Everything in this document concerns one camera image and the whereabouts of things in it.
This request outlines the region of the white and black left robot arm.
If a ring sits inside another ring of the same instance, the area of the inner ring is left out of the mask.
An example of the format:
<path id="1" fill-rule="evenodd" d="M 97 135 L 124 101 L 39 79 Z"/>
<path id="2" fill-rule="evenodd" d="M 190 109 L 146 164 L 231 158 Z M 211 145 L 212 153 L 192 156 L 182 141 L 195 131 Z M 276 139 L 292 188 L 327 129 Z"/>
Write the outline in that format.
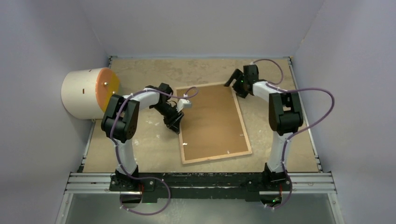
<path id="1" fill-rule="evenodd" d="M 174 97 L 172 88 L 165 83 L 158 87 L 146 86 L 143 90 L 129 95 L 113 94 L 104 113 L 101 129 L 113 142 L 118 166 L 112 180 L 128 191 L 139 186 L 139 172 L 133 145 L 130 142 L 137 130 L 139 112 L 155 109 L 163 116 L 165 126 L 176 134 L 180 133 L 183 109 L 191 105 L 190 96 L 185 93 L 177 97 L 175 105 L 170 103 Z"/>

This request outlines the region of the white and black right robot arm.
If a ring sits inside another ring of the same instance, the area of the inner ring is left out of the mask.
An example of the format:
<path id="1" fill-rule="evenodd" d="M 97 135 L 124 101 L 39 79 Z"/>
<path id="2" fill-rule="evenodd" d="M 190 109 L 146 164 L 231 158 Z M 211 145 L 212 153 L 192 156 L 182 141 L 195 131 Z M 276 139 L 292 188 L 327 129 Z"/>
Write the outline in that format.
<path id="1" fill-rule="evenodd" d="M 262 183 L 266 189 L 273 190 L 280 182 L 287 181 L 287 157 L 289 142 L 293 134 L 302 126 L 303 112 L 296 92 L 284 90 L 274 83 L 259 78 L 257 65 L 236 69 L 224 86 L 232 86 L 236 95 L 259 97 L 269 104 L 269 126 L 273 131 L 273 143 L 268 161 L 265 163 Z"/>

